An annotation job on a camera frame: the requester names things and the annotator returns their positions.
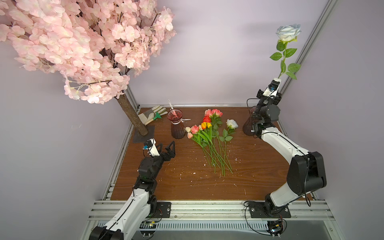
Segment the beige gardening gloves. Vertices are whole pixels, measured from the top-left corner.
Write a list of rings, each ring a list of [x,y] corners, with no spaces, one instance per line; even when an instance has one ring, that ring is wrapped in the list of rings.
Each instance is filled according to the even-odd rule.
[[[157,112],[160,113],[161,117],[168,114],[167,109],[165,107],[157,105],[139,114],[138,117],[141,120],[141,122],[146,126],[149,123],[154,121],[153,118],[155,116],[155,113]]]

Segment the pink cherry blossom tree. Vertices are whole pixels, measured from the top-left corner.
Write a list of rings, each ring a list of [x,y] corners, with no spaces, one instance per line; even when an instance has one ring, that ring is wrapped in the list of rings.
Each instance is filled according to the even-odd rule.
[[[175,36],[173,20],[157,1],[1,1],[1,41],[25,70],[60,73],[70,99],[116,99],[145,136],[125,93]]]

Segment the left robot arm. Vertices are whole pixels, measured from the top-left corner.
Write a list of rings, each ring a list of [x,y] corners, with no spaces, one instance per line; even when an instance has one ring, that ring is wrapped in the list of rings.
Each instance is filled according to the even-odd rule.
[[[170,217],[170,202],[158,202],[155,190],[157,176],[164,162],[176,156],[175,142],[171,142],[165,151],[155,139],[145,142],[148,153],[138,168],[138,177],[132,194],[121,209],[104,226],[96,226],[90,233],[90,240],[130,240],[139,230],[140,225],[152,219]]]

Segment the dark pink glass vase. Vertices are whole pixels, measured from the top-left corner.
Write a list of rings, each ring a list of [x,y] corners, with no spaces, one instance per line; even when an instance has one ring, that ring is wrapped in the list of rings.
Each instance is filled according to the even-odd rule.
[[[247,119],[247,121],[243,125],[243,132],[247,136],[253,136],[253,124],[257,123],[260,121],[260,108],[261,106],[253,106],[250,108],[250,116]]]

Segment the dark pink vase with ribbon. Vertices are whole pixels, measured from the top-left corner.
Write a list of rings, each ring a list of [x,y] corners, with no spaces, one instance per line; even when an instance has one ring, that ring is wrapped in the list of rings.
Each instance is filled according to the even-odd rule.
[[[178,109],[172,109],[168,112],[167,118],[171,121],[172,137],[174,139],[182,139],[186,135],[182,111]]]

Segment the right circuit board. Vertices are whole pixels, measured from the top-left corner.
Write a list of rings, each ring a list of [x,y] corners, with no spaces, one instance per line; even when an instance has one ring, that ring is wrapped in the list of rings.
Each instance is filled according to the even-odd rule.
[[[284,232],[284,220],[267,221],[267,232],[274,237],[281,237]]]

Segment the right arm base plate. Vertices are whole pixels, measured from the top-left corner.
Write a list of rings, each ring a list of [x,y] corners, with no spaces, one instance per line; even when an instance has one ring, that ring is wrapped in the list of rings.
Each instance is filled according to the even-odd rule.
[[[251,218],[289,219],[292,217],[287,205],[276,207],[269,202],[249,202],[248,207]]]

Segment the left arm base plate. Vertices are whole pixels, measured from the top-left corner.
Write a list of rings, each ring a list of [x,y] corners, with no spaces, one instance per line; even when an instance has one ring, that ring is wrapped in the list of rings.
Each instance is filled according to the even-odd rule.
[[[171,202],[157,202],[156,207],[149,214],[152,219],[168,219],[171,216],[172,203]]]

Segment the pink tulip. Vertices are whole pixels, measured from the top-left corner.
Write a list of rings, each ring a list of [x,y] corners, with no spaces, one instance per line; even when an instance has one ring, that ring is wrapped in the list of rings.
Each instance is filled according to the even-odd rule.
[[[192,126],[189,132],[189,138],[202,148],[209,165],[215,168],[217,163],[213,151],[213,142],[209,134],[203,130],[203,126]]]

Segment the cream tulip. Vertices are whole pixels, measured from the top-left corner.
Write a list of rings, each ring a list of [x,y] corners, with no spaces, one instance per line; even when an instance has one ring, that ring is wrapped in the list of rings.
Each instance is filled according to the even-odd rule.
[[[209,162],[210,157],[209,157],[209,154],[206,150],[207,144],[204,142],[203,138],[200,137],[198,134],[193,134],[192,132],[188,133],[188,138],[193,140],[195,143],[197,143],[202,148],[203,153],[204,153],[207,161]]]
[[[192,127],[185,127],[185,130],[186,130],[186,132],[187,132],[187,136],[188,136],[188,133],[189,132],[192,132],[193,134],[198,134],[200,137],[202,137],[203,138],[203,140],[204,140],[204,142],[207,144],[207,146],[208,146],[208,139],[203,135],[203,130],[202,130],[202,128],[201,128],[201,126],[197,126],[197,125],[194,125],[194,126],[192,126]]]

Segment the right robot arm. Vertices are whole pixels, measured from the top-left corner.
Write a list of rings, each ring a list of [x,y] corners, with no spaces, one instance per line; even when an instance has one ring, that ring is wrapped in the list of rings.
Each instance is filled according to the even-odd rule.
[[[264,213],[275,217],[289,203],[326,187],[326,171],[320,153],[295,144],[273,124],[279,119],[277,104],[281,94],[276,89],[259,90],[257,99],[259,102],[251,110],[251,134],[272,146],[289,164],[286,183],[265,198]]]

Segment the left circuit board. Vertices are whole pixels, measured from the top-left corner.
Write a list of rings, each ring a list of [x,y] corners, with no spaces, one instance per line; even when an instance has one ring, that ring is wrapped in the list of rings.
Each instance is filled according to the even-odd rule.
[[[156,222],[145,221],[139,227],[140,234],[144,239],[150,239],[157,231],[157,226],[158,224]]]

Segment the circuit board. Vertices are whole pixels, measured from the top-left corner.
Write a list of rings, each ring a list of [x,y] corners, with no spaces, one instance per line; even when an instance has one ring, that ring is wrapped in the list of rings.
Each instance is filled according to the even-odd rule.
[[[274,237],[281,237],[284,232],[284,220],[267,221],[267,232]]]
[[[144,239],[150,239],[157,231],[157,226],[158,224],[156,222],[145,221],[139,227],[140,234]]]

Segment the small green garden tool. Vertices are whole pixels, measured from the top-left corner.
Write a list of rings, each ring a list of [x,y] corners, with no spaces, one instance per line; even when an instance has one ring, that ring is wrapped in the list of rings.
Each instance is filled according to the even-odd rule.
[[[154,116],[154,118],[153,118],[153,120],[157,120],[157,119],[161,119],[162,117],[161,117],[161,115],[160,115],[160,113],[155,113],[155,116]]]

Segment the red tulip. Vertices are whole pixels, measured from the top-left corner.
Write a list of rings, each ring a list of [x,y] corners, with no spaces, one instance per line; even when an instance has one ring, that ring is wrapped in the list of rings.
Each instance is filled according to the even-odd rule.
[[[217,166],[214,168],[215,172],[217,171],[216,168],[219,168],[221,171],[223,171],[223,163],[221,160],[221,155],[218,152],[219,150],[218,117],[216,115],[205,116],[203,118],[202,126],[203,126],[203,130],[209,134],[213,142],[213,151],[214,151],[215,159],[217,163]]]

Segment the aluminium front rail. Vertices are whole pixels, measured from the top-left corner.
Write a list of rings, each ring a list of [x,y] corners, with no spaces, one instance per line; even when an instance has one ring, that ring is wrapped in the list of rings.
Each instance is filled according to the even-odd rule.
[[[171,216],[166,220],[250,220],[267,219],[251,218],[249,203],[245,201],[165,201],[172,203]],[[89,221],[108,221],[121,209],[124,201],[95,201],[89,213]],[[295,201],[288,204],[292,215],[287,220],[298,221],[333,221],[335,218],[326,201],[312,201],[308,206],[305,201]]]

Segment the orange yellow tulip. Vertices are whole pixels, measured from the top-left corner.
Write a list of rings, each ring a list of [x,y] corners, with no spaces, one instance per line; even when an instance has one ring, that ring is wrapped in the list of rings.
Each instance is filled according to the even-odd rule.
[[[208,159],[210,166],[213,167],[214,173],[221,172],[221,176],[225,177],[227,171],[232,173],[232,165],[229,160],[227,144],[233,139],[233,129],[223,129],[222,133],[215,128],[216,125],[211,123],[202,123],[202,129],[198,132],[201,140],[201,147]]]

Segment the white rose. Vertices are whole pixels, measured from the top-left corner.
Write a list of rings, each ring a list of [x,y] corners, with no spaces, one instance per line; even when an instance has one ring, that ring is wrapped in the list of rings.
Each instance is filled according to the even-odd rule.
[[[275,62],[280,61],[279,78],[287,75],[293,80],[297,79],[296,73],[301,69],[301,65],[297,63],[287,64],[286,61],[297,52],[296,48],[289,48],[288,45],[289,43],[296,42],[301,32],[301,25],[299,24],[280,26],[276,31],[278,36],[277,51],[270,56],[270,59]]]
[[[219,136],[220,142],[223,144],[222,145],[222,158],[224,165],[227,167],[227,169],[232,173],[232,166],[229,160],[229,154],[227,151],[227,144],[233,139],[233,135],[236,132],[236,129],[238,128],[238,124],[235,120],[233,119],[227,119],[226,121],[226,128],[223,129],[222,135]]]

